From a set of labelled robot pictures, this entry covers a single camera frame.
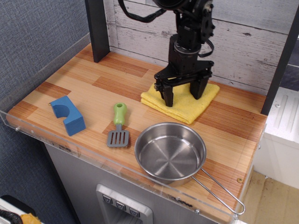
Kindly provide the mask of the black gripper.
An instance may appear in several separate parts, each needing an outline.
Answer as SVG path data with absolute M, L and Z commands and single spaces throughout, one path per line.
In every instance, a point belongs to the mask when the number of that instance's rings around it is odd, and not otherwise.
M 169 62 L 166 68 L 155 74 L 154 88 L 161 93 L 167 107 L 173 106 L 173 87 L 190 84 L 190 93 L 201 98 L 209 78 L 213 61 L 198 60 L 200 48 L 185 49 L 178 43 L 179 35 L 173 35 L 169 44 Z

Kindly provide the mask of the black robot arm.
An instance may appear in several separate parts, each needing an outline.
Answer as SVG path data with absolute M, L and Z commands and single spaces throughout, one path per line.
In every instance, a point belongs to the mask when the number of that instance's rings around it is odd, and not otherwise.
M 155 89 L 159 91 L 166 106 L 173 105 L 173 87 L 189 84 L 195 99 L 201 98 L 212 75 L 212 61 L 200 61 L 210 52 L 201 54 L 201 46 L 214 45 L 209 40 L 215 26 L 212 23 L 213 4 L 210 0 L 156 0 L 164 10 L 176 15 L 176 34 L 170 37 L 168 65 L 155 75 Z

